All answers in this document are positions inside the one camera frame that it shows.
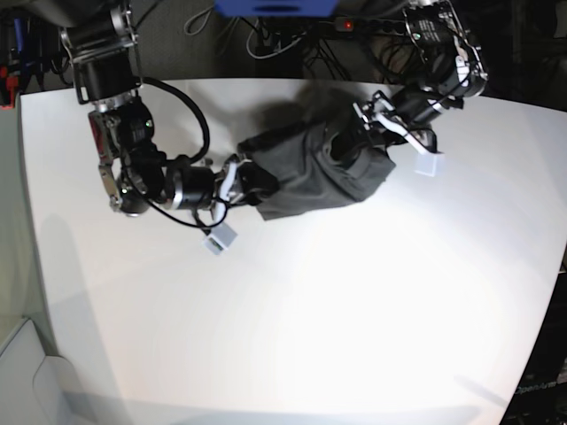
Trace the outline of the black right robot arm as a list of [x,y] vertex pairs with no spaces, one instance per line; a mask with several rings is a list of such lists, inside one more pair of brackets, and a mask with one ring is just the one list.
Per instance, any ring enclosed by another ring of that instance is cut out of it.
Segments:
[[[244,154],[219,172],[206,165],[211,135],[198,105],[181,90],[142,75],[138,22],[128,1],[29,1],[26,9],[58,27],[79,104],[92,104],[89,124],[98,172],[111,208],[128,216],[153,209],[168,219],[187,210],[188,227],[209,234],[229,209],[274,195],[277,179]],[[155,123],[139,94],[143,85],[176,97],[193,114],[202,145],[193,156],[169,158],[152,138]]]

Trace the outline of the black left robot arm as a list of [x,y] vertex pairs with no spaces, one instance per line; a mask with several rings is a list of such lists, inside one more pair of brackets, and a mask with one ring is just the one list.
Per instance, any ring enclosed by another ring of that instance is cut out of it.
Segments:
[[369,62],[400,90],[392,95],[378,90],[353,108],[377,149],[410,144],[421,154],[438,154],[432,122],[480,95],[488,73],[480,46],[469,38],[450,1],[406,1],[401,13],[411,51],[399,71],[362,45]]

